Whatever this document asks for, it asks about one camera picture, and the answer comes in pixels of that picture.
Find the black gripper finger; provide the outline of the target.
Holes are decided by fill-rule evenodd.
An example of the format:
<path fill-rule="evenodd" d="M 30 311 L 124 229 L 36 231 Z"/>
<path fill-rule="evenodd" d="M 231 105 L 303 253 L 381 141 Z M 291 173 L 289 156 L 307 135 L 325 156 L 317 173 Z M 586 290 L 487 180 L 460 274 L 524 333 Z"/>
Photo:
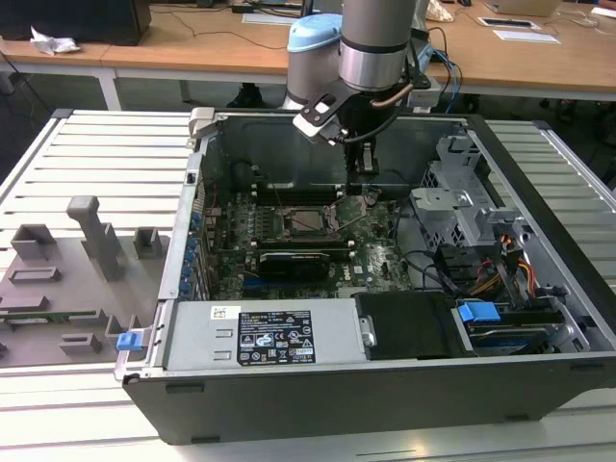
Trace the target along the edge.
<path fill-rule="evenodd" d="M 346 194 L 349 196 L 359 195 L 362 187 L 357 183 L 357 162 L 358 157 L 362 154 L 362 143 L 346 143 L 344 145 L 344 154 L 346 162 Z"/>
<path fill-rule="evenodd" d="M 367 193 L 372 187 L 372 181 L 379 175 L 380 167 L 375 157 L 375 141 L 364 141 L 359 159 L 359 176 L 362 191 Z"/>

